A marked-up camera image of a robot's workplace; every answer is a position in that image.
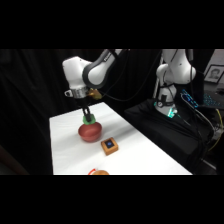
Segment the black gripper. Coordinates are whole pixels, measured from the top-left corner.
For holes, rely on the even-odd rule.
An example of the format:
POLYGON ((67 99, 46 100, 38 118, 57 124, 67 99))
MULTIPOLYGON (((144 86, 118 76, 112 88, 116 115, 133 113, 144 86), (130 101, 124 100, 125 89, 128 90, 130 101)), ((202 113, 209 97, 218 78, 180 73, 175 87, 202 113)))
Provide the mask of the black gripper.
POLYGON ((87 97, 80 100, 80 106, 83 109, 83 122, 93 122, 94 115, 90 112, 89 109, 89 100, 87 97))

